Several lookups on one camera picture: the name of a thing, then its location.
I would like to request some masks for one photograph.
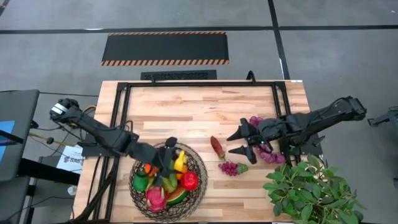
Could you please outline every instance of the fruit basket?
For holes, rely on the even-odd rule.
[[[163,142],[154,147],[160,148],[163,147],[164,144],[165,143]],[[188,170],[196,173],[198,176],[198,187],[195,190],[187,191],[186,196],[184,195],[185,197],[179,203],[172,205],[167,204],[165,208],[159,212],[152,212],[152,210],[147,206],[146,193],[137,191],[132,186],[134,177],[137,173],[144,171],[145,164],[136,161],[130,172],[129,188],[132,201],[145,217],[150,218],[155,222],[173,223],[187,218],[197,209],[206,193],[208,176],[205,164],[200,156],[192,148],[181,143],[176,143],[175,148],[176,150],[185,151]]]

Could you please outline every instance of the gray concrete floor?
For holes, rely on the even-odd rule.
[[[398,24],[394,0],[274,0],[280,26]],[[92,29],[186,26],[270,26],[267,1],[260,0],[11,0],[0,29]],[[351,95],[368,109],[368,118],[398,105],[398,30],[282,31],[290,77],[303,80],[311,109]],[[107,34],[0,35],[0,91],[40,91],[97,95],[103,80],[138,80],[141,72],[217,69],[219,79],[242,79],[253,70],[258,79],[282,79],[273,31],[228,32],[231,63],[206,67],[101,67]],[[49,108],[60,95],[41,95],[35,120],[52,127]],[[96,98],[76,97],[82,106]],[[63,139],[65,133],[50,133]],[[321,134],[329,164],[358,190],[368,207],[365,221],[396,223],[398,141],[388,124],[341,123]],[[52,151],[29,141],[24,157]],[[34,223],[65,221],[70,205],[37,210]]]

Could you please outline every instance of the black floor mat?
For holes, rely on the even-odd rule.
[[[115,33],[108,36],[102,65],[226,65],[226,32]]]
[[[141,80],[216,80],[216,70],[142,72]]]

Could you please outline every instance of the artificial plant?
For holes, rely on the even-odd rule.
[[[324,167],[317,158],[308,155],[308,162],[297,166],[279,166],[267,175],[272,183],[264,184],[268,190],[274,214],[286,213],[296,223],[304,224],[356,224],[363,219],[354,205],[364,208],[356,199],[347,181],[335,175],[336,167]]]

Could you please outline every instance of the wooden tabletop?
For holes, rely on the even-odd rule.
[[[99,94],[95,119],[106,125],[111,120],[117,84],[117,81],[103,82]],[[309,112],[303,83],[286,81],[286,87],[292,113]],[[122,106],[123,103],[118,110],[118,121]],[[290,220],[287,215],[274,216],[273,204],[262,188],[266,182],[270,182],[266,175],[273,172],[275,164],[266,164],[257,156],[257,164],[251,165],[246,157],[227,153],[227,159],[249,166],[248,172],[230,177],[218,168],[220,160],[210,146],[210,136],[218,138],[225,151],[244,144],[243,140],[226,142],[226,138],[237,130],[240,118],[275,118],[271,87],[134,87],[131,89],[127,114],[127,120],[134,122],[134,132],[140,135],[140,141],[156,144],[174,136],[179,142],[196,150],[205,161],[208,172],[206,195],[185,222]],[[279,150],[277,142],[271,144],[276,151]],[[92,157],[84,161],[73,205],[76,215],[86,207],[96,160]],[[129,157],[120,160],[111,222],[150,222],[135,207],[130,196],[129,173],[133,163],[134,159]],[[98,166],[92,195],[97,190],[100,171],[101,166]],[[100,218],[104,217],[107,197],[108,193],[105,192]]]

